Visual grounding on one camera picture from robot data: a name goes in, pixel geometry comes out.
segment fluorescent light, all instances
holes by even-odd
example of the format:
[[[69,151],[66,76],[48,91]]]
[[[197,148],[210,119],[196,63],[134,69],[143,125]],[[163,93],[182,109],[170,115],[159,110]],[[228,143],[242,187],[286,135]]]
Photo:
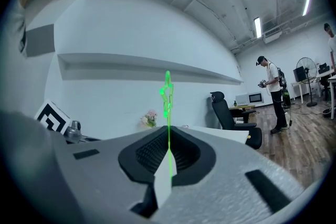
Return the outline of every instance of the fluorescent light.
[[[310,0],[306,0],[306,5],[304,7],[303,16],[307,14]]]
[[[254,23],[256,25],[256,31],[257,31],[257,38],[261,37],[261,23],[260,18],[254,19]]]

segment black vent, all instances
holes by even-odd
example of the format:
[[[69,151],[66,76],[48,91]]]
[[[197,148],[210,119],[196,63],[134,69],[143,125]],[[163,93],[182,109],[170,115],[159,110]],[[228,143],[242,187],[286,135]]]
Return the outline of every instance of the black vent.
[[[136,151],[136,160],[152,174],[155,174],[167,150],[168,136],[166,133],[162,133]]]
[[[75,157],[75,159],[83,159],[83,158],[96,155],[98,153],[99,153],[98,150],[89,150],[89,151],[82,151],[82,152],[74,153],[73,156]]]
[[[277,28],[274,28],[273,30],[269,31],[269,32],[266,32],[265,33],[265,37],[269,37],[277,32],[281,31],[281,28],[280,27],[277,27]]]
[[[124,148],[118,161],[132,181],[152,184],[167,150],[168,131],[167,126],[164,126]],[[171,127],[171,151],[177,169],[172,186],[198,183],[216,162],[212,147],[175,127]]]

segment standing fan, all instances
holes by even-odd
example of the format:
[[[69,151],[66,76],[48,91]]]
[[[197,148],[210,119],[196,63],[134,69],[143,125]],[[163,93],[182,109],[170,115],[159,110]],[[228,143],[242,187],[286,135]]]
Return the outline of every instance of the standing fan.
[[[297,65],[296,65],[296,68],[300,68],[300,67],[304,68],[304,72],[306,74],[306,79],[302,80],[301,82],[309,85],[310,102],[307,103],[307,106],[317,105],[316,102],[313,102],[313,98],[312,98],[312,95],[311,95],[311,88],[310,88],[310,83],[315,80],[316,75],[317,75],[316,65],[315,65],[315,63],[313,62],[312,59],[310,59],[308,57],[303,57],[298,61]]]

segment man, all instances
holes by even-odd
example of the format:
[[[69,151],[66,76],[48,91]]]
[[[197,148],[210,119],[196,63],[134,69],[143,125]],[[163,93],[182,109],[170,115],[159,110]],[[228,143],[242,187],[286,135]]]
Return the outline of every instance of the man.
[[[285,112],[282,108],[281,101],[281,87],[279,83],[279,71],[274,63],[269,62],[264,56],[258,58],[258,63],[267,68],[268,81],[264,84],[269,87],[271,92],[275,114],[277,116],[277,125],[271,130],[271,134],[276,134],[282,128],[287,127]]]
[[[26,39],[25,8],[34,0],[12,0],[0,24],[0,110],[15,111],[23,106],[26,96],[20,88],[20,74],[35,71],[26,58],[29,40]]]
[[[330,36],[329,41],[328,41],[328,45],[332,51],[332,58],[331,58],[331,62],[332,65],[335,66],[335,60],[336,60],[336,37],[334,35],[334,33],[331,30],[331,27],[328,23],[324,24],[324,31],[326,31],[328,33],[328,35]]]

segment black rubber pad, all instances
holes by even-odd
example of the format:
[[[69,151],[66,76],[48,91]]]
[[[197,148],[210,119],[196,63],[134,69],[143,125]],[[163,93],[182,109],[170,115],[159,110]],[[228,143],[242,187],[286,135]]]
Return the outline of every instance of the black rubber pad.
[[[74,157],[75,157],[75,159],[83,159],[83,158],[87,158],[87,157],[96,155],[98,153],[99,153],[98,150],[82,151],[82,152],[74,153]]]
[[[245,175],[267,203],[273,214],[291,202],[260,170],[247,172]]]
[[[171,151],[177,175],[172,186],[193,185],[214,167],[216,153],[207,143],[171,127]],[[168,128],[163,126],[125,147],[118,156],[120,167],[135,182],[153,184],[154,174],[168,150]]]

